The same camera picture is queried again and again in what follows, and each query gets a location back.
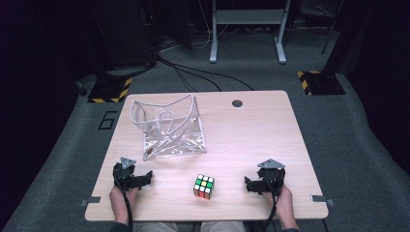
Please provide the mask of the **black yellow striped base plate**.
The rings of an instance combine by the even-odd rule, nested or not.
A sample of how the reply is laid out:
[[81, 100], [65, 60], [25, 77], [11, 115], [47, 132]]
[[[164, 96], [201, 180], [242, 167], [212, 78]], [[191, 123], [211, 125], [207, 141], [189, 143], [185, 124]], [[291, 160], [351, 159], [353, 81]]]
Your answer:
[[127, 95], [132, 79], [97, 81], [88, 95], [88, 102], [121, 102]]
[[321, 72], [298, 72], [302, 88], [307, 96], [344, 95], [345, 91], [336, 76]]

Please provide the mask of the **person's leg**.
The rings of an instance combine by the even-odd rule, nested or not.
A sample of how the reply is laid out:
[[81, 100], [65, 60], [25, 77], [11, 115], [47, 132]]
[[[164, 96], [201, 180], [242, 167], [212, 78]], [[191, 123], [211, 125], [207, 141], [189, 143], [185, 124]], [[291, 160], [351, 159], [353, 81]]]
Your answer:
[[203, 222], [200, 232], [247, 232], [241, 221], [210, 221]]
[[179, 229], [175, 223], [137, 222], [132, 232], [179, 232]]

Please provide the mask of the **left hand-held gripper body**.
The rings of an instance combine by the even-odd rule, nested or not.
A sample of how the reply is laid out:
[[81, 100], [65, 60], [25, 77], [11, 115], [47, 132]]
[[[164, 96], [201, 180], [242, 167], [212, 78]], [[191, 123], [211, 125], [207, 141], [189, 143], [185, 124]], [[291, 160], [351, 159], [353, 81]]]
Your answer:
[[113, 166], [114, 186], [122, 191], [130, 189], [142, 188], [146, 185], [145, 176], [134, 176], [136, 161], [120, 157], [120, 161]]

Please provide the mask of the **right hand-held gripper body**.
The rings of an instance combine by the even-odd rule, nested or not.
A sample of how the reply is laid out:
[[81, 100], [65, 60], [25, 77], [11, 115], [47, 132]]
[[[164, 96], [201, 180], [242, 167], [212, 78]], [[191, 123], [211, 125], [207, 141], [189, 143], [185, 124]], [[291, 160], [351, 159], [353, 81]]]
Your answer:
[[257, 192], [270, 192], [279, 196], [284, 183], [285, 165], [274, 159], [267, 159], [259, 163], [258, 167], [257, 175], [261, 179], [261, 187]]

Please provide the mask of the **black cabinet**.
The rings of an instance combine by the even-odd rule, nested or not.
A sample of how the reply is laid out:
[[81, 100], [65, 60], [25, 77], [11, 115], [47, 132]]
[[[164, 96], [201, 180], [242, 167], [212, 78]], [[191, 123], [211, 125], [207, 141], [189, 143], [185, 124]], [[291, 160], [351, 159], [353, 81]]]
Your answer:
[[87, 0], [113, 68], [155, 66], [159, 51], [156, 0]]

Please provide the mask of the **grey metal table bracket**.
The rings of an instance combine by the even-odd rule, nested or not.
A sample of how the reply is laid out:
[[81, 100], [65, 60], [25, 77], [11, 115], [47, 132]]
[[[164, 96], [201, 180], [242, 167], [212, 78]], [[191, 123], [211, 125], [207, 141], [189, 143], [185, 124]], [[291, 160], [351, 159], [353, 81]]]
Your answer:
[[326, 196], [323, 195], [311, 195], [310, 196], [311, 201], [313, 202], [318, 202], [318, 203], [325, 203], [327, 206], [335, 206], [336, 203], [334, 201], [334, 199], [328, 199]]
[[100, 196], [90, 196], [90, 197], [88, 197], [87, 199], [82, 199], [81, 201], [80, 201], [80, 206], [82, 206], [82, 207], [86, 207], [86, 206], [88, 206], [89, 204], [94, 204], [94, 203], [100, 203], [100, 201], [101, 201], [101, 197]]

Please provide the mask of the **person's left hand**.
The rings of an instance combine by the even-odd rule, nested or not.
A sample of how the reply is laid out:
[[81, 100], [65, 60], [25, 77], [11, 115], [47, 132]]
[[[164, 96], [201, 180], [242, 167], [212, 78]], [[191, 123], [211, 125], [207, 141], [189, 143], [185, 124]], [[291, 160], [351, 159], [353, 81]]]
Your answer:
[[112, 188], [109, 194], [109, 199], [116, 222], [126, 225], [129, 224], [129, 211], [132, 211], [135, 208], [137, 193], [137, 188], [130, 189], [126, 192], [126, 195], [123, 195], [119, 188]]

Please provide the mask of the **person's right hand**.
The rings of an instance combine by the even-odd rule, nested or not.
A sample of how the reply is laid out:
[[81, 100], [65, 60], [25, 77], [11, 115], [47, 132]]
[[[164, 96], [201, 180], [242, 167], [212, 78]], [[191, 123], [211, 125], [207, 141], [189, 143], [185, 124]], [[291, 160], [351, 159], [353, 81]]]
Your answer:
[[[267, 198], [271, 206], [274, 206], [274, 197], [269, 192], [264, 192], [263, 195]], [[299, 225], [294, 216], [293, 209], [293, 195], [286, 185], [283, 185], [277, 200], [276, 216], [280, 222], [281, 228], [297, 228], [300, 230]]]

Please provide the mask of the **black stand leg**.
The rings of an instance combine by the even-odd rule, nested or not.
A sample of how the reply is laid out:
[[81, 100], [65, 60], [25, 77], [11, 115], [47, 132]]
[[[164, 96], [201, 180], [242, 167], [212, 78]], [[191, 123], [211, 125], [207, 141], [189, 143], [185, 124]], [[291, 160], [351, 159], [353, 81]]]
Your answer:
[[321, 11], [323, 12], [324, 16], [330, 20], [330, 27], [328, 28], [327, 37], [321, 51], [322, 54], [326, 52], [330, 39], [333, 35], [337, 23], [337, 17], [343, 1], [344, 0], [325, 0], [325, 4], [321, 7]]

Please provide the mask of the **white metal stand frame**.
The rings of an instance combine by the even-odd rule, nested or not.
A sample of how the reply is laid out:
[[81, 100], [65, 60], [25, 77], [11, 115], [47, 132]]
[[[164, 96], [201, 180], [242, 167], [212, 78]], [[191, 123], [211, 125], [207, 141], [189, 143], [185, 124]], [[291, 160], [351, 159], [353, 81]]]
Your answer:
[[209, 58], [211, 64], [218, 60], [219, 25], [278, 25], [278, 35], [274, 37], [278, 62], [282, 65], [286, 63], [282, 38], [291, 0], [284, 0], [283, 8], [274, 10], [218, 10], [217, 0], [213, 0], [212, 3], [212, 46]]

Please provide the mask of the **person's left leg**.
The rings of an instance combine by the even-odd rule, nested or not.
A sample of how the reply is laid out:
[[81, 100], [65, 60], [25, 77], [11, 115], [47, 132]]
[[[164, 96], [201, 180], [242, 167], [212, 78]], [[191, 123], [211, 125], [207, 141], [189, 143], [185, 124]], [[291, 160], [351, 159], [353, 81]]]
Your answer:
[[137, 222], [132, 232], [179, 232], [179, 229], [175, 223]]

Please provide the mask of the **clear plastic bag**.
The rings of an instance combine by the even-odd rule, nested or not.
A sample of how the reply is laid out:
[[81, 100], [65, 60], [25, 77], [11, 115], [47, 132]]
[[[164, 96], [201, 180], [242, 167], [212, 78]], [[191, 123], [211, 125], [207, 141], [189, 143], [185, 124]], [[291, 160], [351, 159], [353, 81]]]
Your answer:
[[168, 103], [133, 100], [130, 118], [143, 133], [144, 160], [207, 153], [193, 94]]

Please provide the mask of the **colourful puzzle cube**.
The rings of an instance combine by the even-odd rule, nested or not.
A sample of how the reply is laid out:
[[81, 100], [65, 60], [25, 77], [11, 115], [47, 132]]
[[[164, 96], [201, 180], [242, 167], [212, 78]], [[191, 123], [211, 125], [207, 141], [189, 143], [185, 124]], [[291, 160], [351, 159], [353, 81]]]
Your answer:
[[215, 179], [213, 177], [198, 174], [192, 188], [193, 194], [197, 197], [210, 200], [214, 186]]

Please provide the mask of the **person's right leg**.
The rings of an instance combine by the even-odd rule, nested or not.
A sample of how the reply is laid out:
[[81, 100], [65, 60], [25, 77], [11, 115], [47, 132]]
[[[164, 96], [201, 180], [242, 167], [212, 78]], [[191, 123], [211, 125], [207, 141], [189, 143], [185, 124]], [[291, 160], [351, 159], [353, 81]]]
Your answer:
[[200, 232], [247, 232], [241, 221], [210, 221], [203, 222]]

